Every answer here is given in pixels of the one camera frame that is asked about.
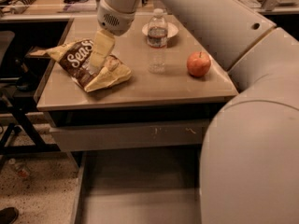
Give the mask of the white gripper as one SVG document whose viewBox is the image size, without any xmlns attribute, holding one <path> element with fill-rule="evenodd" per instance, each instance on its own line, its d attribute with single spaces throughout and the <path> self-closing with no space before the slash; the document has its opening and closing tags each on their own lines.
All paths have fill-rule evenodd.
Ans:
<svg viewBox="0 0 299 224">
<path fill-rule="evenodd" d="M 115 46 L 114 35 L 125 34 L 135 19 L 135 1 L 133 0 L 100 0 L 97 19 L 105 30 L 98 30 L 93 40 L 93 51 L 90 56 L 89 69 L 98 73 L 107 56 Z"/>
</svg>

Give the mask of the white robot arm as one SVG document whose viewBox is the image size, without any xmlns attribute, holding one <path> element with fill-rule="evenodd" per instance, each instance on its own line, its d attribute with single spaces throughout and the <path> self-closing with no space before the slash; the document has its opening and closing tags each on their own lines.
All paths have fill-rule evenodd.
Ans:
<svg viewBox="0 0 299 224">
<path fill-rule="evenodd" d="M 124 34 L 140 0 L 98 0 Z M 299 224 L 299 48 L 237 0 L 160 0 L 240 93 L 211 121 L 200 159 L 202 224 Z"/>
</svg>

